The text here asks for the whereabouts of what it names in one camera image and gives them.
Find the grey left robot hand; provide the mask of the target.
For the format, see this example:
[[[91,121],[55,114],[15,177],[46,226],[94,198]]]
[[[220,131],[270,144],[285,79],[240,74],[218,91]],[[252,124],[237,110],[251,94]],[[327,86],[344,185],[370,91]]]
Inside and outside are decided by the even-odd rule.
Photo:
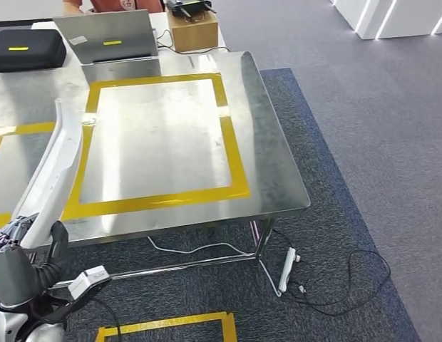
[[[57,283],[69,250],[69,233],[63,223],[54,222],[52,244],[45,263],[32,264],[20,243],[35,225],[37,215],[17,217],[0,230],[0,303],[15,307],[41,295]]]

